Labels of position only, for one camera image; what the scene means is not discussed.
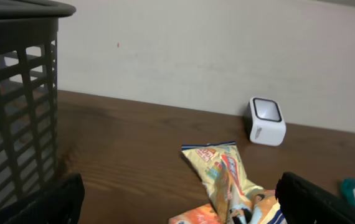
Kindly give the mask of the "yellow snack chip bag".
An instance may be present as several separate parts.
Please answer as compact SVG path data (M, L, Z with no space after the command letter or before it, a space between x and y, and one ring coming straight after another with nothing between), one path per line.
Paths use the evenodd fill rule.
M286 223L275 191L247 178L236 142L186 144L181 152L200 177L222 223Z

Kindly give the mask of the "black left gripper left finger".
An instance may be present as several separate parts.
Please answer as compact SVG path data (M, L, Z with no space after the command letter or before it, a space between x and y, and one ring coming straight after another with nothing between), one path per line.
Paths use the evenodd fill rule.
M85 189L80 174L69 174L0 210L0 224L77 224Z

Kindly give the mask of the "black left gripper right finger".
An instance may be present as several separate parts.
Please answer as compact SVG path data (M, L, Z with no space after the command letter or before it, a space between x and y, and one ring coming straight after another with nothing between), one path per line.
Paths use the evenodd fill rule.
M287 223L355 224L355 206L292 172L277 183L275 196Z

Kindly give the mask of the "orange small carton box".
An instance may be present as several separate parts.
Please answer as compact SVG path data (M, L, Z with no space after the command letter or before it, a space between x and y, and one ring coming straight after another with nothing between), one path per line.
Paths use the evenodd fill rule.
M168 220L169 224L221 224L211 204L188 210Z

